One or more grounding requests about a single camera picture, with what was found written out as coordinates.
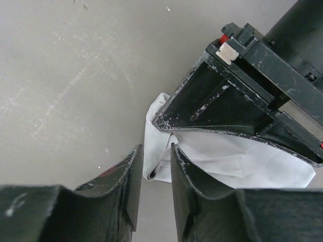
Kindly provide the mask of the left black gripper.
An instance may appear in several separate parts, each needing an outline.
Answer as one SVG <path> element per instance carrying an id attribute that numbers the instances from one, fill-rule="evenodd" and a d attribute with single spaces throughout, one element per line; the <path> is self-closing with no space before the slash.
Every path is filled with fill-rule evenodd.
<path id="1" fill-rule="evenodd" d="M 322 156 L 322 1 L 297 1 L 266 34 L 222 28 L 153 124 L 261 134 L 282 126 Z"/>

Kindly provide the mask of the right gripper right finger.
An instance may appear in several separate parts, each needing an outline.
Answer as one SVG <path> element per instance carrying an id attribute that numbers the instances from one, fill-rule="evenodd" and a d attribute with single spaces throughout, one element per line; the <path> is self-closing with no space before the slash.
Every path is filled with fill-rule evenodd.
<path id="1" fill-rule="evenodd" d="M 171 145 L 178 241 L 322 241 L 322 190 L 234 189 Z"/>

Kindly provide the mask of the grey underwear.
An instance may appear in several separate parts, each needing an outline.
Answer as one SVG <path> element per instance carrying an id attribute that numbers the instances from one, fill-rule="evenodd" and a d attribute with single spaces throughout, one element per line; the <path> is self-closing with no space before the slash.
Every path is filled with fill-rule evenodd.
<path id="1" fill-rule="evenodd" d="M 161 131 L 152 120 L 169 95 L 161 93 L 146 114 L 143 177 L 170 183 L 171 144 L 212 177 L 233 188 L 306 188 L 311 165 L 280 149 L 250 139 L 216 133 Z"/>

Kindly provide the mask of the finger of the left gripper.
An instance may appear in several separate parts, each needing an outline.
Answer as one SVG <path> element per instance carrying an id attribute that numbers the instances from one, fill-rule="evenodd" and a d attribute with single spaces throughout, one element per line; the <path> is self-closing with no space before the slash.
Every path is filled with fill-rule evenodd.
<path id="1" fill-rule="evenodd" d="M 322 157 L 315 154 L 282 126 L 192 126 L 174 127 L 175 131 L 203 131 L 251 139 L 295 155 L 313 167 L 322 167 Z"/>

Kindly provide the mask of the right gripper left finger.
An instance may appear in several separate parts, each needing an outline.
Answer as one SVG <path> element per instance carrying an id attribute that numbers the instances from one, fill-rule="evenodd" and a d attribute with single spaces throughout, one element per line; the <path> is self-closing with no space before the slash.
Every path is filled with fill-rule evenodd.
<path id="1" fill-rule="evenodd" d="M 1 241 L 131 241 L 137 227 L 143 147 L 70 190 L 1 186 Z"/>

